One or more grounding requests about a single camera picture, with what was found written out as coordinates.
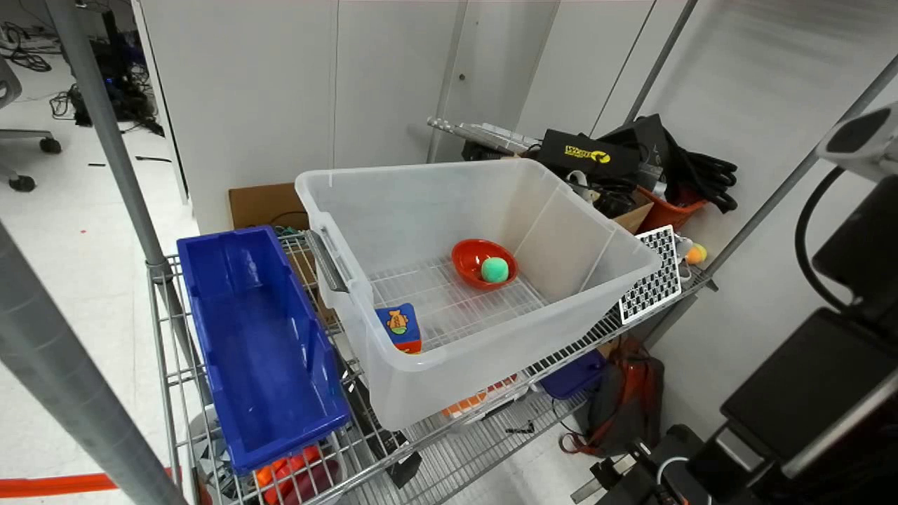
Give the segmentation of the clear plastic bin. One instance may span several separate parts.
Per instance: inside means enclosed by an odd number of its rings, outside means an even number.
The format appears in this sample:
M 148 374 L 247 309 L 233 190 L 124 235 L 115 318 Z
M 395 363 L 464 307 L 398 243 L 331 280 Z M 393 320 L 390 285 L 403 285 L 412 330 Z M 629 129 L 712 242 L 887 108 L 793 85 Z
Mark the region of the clear plastic bin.
M 661 259 L 533 160 L 308 170 L 295 182 L 349 293 L 321 285 L 359 361 L 373 412 L 398 431 L 583 338 Z M 465 284 L 451 252 L 503 246 L 518 276 Z M 411 303 L 420 354 L 375 310 Z

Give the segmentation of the small open cardboard box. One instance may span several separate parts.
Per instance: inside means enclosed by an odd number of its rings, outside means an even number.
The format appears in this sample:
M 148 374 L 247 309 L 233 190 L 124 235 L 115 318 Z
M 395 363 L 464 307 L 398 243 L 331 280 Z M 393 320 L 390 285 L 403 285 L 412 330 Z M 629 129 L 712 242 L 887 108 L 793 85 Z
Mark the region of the small open cardboard box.
M 649 212 L 653 210 L 654 202 L 651 198 L 645 197 L 645 195 L 638 189 L 631 193 L 631 197 L 635 202 L 633 208 L 626 213 L 617 215 L 612 220 L 628 230 L 629 233 L 638 234 L 638 230 L 641 228 L 642 223 L 647 218 Z

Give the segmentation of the flat cardboard box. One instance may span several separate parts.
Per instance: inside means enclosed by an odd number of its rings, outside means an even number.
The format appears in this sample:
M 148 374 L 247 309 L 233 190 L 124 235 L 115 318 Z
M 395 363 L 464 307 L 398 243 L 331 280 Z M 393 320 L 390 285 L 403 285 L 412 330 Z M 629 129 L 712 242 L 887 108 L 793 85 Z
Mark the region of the flat cardboard box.
M 234 229 L 271 226 L 304 231 L 310 228 L 293 183 L 229 189 L 227 195 Z

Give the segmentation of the colourful soft cube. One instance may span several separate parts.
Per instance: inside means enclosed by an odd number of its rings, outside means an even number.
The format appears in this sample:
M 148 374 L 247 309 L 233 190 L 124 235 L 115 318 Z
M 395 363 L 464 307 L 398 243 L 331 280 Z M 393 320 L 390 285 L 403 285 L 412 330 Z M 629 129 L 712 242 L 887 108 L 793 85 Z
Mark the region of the colourful soft cube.
M 420 354 L 422 336 L 413 304 L 376 308 L 375 313 L 396 349 L 407 354 Z

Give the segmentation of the blue plastic lid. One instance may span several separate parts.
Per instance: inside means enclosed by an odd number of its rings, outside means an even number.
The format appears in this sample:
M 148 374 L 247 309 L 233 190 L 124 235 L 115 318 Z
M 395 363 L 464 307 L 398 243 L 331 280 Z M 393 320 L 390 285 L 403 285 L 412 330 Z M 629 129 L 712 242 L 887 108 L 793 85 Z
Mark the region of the blue plastic lid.
M 594 391 L 602 382 L 607 359 L 594 349 L 539 381 L 542 390 L 556 400 L 567 400 L 584 391 Z

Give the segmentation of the black and red backpack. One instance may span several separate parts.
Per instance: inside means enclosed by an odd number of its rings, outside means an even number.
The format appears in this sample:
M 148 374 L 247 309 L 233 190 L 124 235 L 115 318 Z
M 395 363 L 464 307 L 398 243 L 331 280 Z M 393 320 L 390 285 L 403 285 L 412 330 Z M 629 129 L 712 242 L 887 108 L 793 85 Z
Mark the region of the black and red backpack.
M 652 448 L 661 438 L 664 364 L 642 341 L 628 338 L 615 345 L 602 384 L 587 409 L 587 427 L 558 439 L 562 452 L 599 458 L 622 455 L 642 441 Z

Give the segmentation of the blue plastic bin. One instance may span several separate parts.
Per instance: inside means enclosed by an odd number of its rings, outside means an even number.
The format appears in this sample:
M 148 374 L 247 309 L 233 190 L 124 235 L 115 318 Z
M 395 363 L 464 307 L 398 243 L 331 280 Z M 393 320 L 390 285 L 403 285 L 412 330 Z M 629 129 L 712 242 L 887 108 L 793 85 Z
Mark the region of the blue plastic bin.
M 272 228 L 183 238 L 177 255 L 235 473 L 343 428 L 333 345 Z

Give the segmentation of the red bowl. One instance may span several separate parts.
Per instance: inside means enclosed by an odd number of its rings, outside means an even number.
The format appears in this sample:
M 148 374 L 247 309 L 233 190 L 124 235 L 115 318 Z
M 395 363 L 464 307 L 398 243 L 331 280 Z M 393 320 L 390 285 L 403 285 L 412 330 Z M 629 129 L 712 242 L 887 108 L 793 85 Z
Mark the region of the red bowl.
M 488 284 L 480 275 L 481 262 L 488 257 L 502 257 L 510 267 L 508 281 L 500 284 Z M 512 253 L 498 243 L 485 239 L 466 239 L 453 246 L 451 260 L 456 273 L 462 281 L 474 290 L 490 292 L 506 287 L 518 276 L 518 263 Z

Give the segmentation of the office chair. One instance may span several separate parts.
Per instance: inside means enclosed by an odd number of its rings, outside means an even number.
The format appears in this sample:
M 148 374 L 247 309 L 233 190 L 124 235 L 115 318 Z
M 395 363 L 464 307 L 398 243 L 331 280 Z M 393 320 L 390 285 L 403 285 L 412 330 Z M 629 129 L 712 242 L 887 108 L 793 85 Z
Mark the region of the office chair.
M 21 93 L 20 80 L 7 60 L 0 55 L 0 111 L 16 102 Z M 0 128 L 0 140 L 39 140 L 39 148 L 46 154 L 60 154 L 63 151 L 57 138 L 45 129 Z M 13 191 L 28 193 L 36 188 L 36 182 L 32 177 L 19 175 L 16 170 L 3 163 L 0 163 L 0 175 L 6 176 L 8 185 Z

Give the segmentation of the heap of orange toys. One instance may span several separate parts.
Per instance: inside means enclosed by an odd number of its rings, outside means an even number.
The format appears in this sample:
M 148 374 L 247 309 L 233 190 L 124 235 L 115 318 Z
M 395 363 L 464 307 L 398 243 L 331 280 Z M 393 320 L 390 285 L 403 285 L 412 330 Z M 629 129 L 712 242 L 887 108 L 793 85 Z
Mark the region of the heap of orange toys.
M 341 463 L 308 445 L 256 470 L 254 479 L 264 505 L 302 505 L 341 482 Z

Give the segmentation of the black box with yellow print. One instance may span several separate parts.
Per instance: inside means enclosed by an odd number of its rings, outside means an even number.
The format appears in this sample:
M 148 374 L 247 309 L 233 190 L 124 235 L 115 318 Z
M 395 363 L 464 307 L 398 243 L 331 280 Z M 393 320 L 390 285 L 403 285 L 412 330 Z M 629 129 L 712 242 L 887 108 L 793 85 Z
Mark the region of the black box with yellow print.
M 641 155 L 635 148 L 555 129 L 545 132 L 535 159 L 558 176 L 580 170 L 589 179 L 632 179 L 641 165 Z

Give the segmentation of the checkerboard calibration board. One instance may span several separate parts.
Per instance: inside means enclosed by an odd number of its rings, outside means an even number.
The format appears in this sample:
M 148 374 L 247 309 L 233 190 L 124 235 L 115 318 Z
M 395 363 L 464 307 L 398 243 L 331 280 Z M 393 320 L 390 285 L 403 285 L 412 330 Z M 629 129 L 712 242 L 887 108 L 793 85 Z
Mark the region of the checkerboard calibration board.
M 682 259 L 677 252 L 677 234 L 673 226 L 668 224 L 658 227 L 638 234 L 637 238 L 657 253 L 661 259 L 661 266 L 647 277 L 639 279 L 619 301 L 622 324 L 633 323 L 639 317 L 649 314 L 682 294 L 682 279 L 679 273 Z

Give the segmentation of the black clamp mount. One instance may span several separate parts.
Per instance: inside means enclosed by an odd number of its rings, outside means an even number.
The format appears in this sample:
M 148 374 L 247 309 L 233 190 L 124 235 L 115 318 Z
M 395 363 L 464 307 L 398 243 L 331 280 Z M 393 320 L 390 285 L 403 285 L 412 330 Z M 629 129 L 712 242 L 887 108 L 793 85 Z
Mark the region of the black clamp mount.
M 703 441 L 677 424 L 648 448 L 640 439 L 624 454 L 600 458 L 592 476 L 571 493 L 573 505 L 708 505 L 708 492 L 687 472 L 686 459 Z

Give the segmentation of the orange plastic bin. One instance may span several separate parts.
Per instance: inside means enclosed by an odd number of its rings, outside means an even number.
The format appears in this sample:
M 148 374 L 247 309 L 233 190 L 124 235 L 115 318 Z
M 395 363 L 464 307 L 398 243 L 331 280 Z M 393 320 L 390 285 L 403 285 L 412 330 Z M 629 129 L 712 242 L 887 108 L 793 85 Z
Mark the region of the orange plastic bin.
M 677 232 L 700 208 L 708 204 L 706 199 L 700 198 L 698 193 L 691 189 L 684 189 L 673 198 L 673 202 L 665 201 L 642 187 L 637 187 L 637 191 L 653 204 L 638 228 L 638 233 L 664 226 L 671 226 Z

